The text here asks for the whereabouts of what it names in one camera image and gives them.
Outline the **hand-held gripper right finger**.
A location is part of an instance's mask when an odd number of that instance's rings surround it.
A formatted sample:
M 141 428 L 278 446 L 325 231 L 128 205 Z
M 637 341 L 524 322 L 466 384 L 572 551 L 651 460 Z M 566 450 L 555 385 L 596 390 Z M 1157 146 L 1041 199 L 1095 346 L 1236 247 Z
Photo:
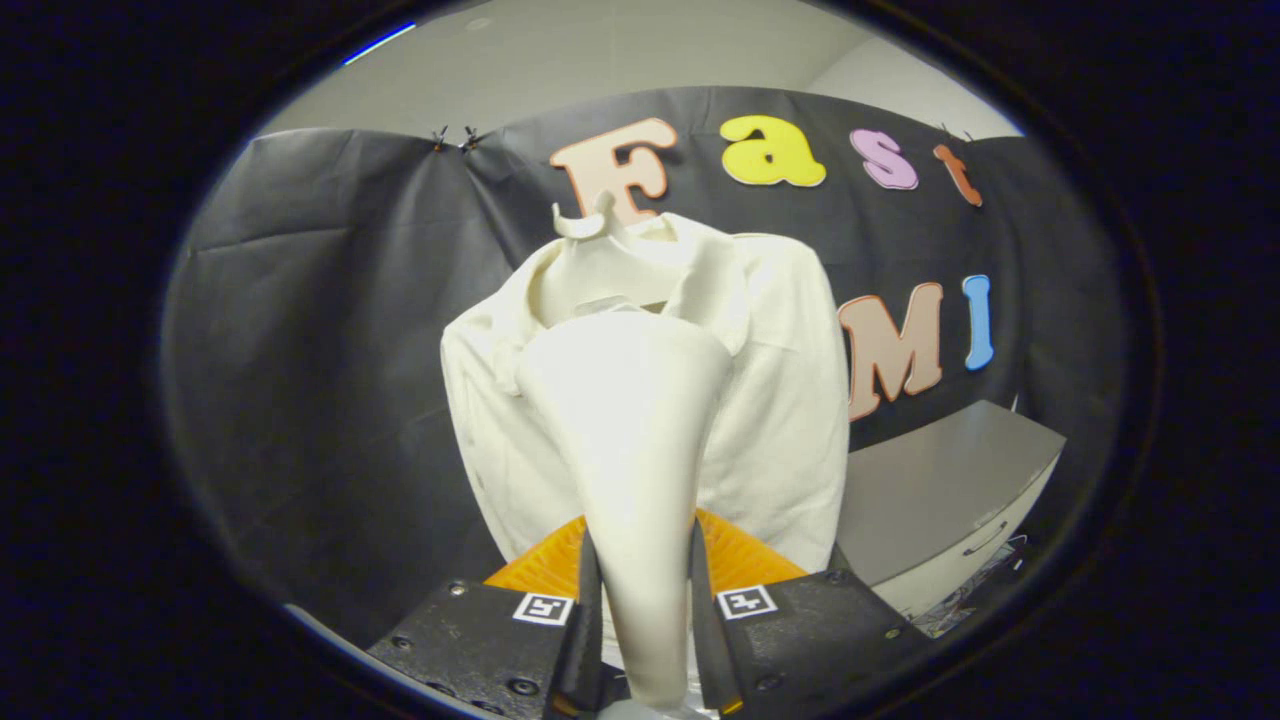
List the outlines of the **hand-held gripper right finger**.
M 690 552 L 701 697 L 722 717 L 831 717 L 864 708 L 932 639 L 846 568 L 806 574 L 700 510 Z

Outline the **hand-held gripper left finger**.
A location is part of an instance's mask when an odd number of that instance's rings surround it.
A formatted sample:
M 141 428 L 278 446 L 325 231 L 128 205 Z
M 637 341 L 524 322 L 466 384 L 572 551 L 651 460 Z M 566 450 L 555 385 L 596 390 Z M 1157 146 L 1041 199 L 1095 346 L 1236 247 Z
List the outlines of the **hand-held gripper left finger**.
M 484 582 L 449 579 L 369 648 L 429 688 L 507 719 L 605 706 L 602 579 L 585 518 Z

